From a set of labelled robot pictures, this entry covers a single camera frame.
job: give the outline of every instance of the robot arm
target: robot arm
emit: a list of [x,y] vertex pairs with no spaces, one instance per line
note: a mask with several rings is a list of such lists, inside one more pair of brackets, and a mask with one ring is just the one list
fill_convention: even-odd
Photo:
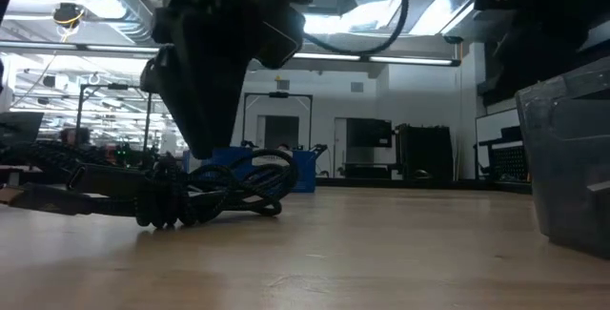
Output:
[[246,69],[254,58],[280,68],[302,46],[312,0],[163,0],[152,38],[165,44],[142,73],[197,158],[229,145]]

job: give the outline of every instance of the black equipment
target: black equipment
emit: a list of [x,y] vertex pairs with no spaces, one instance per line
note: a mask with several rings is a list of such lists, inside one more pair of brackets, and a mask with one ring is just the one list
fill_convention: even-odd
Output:
[[347,145],[361,148],[392,148],[392,122],[347,118]]
[[479,90],[486,103],[608,55],[607,47],[602,54],[580,50],[589,31],[608,19],[607,0],[475,0],[475,9],[517,11],[493,54],[502,69]]
[[447,127],[396,127],[396,164],[404,180],[454,179],[451,133]]
[[76,29],[85,10],[76,4],[62,3],[53,13],[53,21],[64,29]]
[[43,113],[0,114],[0,146],[35,141],[43,116]]
[[[479,147],[487,148],[489,167],[480,167],[487,178],[494,181],[526,182],[529,177],[525,147],[521,127],[502,128],[501,137],[479,142]],[[478,150],[475,161],[478,164]]]
[[392,168],[387,164],[375,163],[345,163],[345,168],[339,167],[345,178],[392,179]]

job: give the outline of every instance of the wooden tabletop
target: wooden tabletop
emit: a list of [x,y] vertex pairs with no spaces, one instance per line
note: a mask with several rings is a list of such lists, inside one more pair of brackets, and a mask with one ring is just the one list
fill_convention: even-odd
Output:
[[0,309],[608,309],[610,262],[548,243],[530,196],[318,189],[278,218],[154,231],[0,208]]

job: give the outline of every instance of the blue bin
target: blue bin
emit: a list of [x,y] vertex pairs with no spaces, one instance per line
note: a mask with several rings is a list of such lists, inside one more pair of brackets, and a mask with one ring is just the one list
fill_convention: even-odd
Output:
[[[293,151],[293,159],[298,167],[298,182],[293,188],[295,193],[313,193],[315,192],[315,153],[312,152],[301,152]],[[251,148],[217,148],[213,150],[212,158],[205,159],[201,162],[201,165],[221,165],[229,166],[233,162],[237,161],[241,157],[249,156],[252,154]],[[184,163],[188,166],[188,159],[185,158]],[[253,170],[255,166],[252,165],[252,161],[243,163],[237,170],[235,170],[235,176],[241,178]]]

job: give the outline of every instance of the fluorescent light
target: fluorescent light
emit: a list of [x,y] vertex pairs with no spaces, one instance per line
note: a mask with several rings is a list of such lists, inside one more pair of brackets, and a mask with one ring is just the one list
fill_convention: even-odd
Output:
[[332,53],[306,53],[306,52],[298,52],[298,53],[295,53],[295,58],[323,59],[323,60],[326,59],[326,60],[336,60],[336,61],[357,61],[357,60],[360,59],[360,56],[332,54]]
[[473,10],[475,10],[474,2],[472,4],[470,4],[466,9],[461,11],[452,21],[450,21],[449,24],[447,24],[447,26],[445,26],[440,31],[440,33],[446,34],[447,32],[451,31],[457,24],[459,24],[459,22],[464,20],[464,18],[466,18],[466,16],[468,16],[468,14],[470,14]]
[[412,58],[412,57],[390,57],[390,56],[371,56],[371,62],[396,63],[396,64],[419,64],[428,66],[451,66],[452,60],[432,59],[432,58]]
[[[65,115],[78,115],[77,110],[54,110],[54,109],[23,109],[23,108],[12,108],[11,112],[15,113],[43,113],[43,114],[65,114]],[[83,115],[113,115],[117,118],[128,118],[128,119],[146,119],[146,114],[135,114],[125,112],[112,112],[112,111],[83,111]],[[151,114],[151,119],[163,119],[164,114]],[[165,114],[168,119],[171,119],[170,114]]]
[[47,50],[76,50],[73,44],[44,43],[44,42],[18,42],[0,41],[0,48],[19,48],[19,49],[47,49]]
[[349,26],[342,25],[338,15],[305,14],[305,26],[303,30],[308,34],[334,34],[347,32]]
[[4,20],[52,20],[52,15],[41,14],[5,14]]
[[133,52],[133,53],[157,53],[159,48],[121,47],[121,46],[96,46],[88,45],[88,50],[100,52]]
[[102,100],[102,104],[106,104],[110,107],[114,107],[116,109],[120,109],[123,106],[123,103],[114,99],[110,99],[110,98],[103,98]]
[[419,17],[409,34],[437,34],[452,18],[451,0],[435,0]]

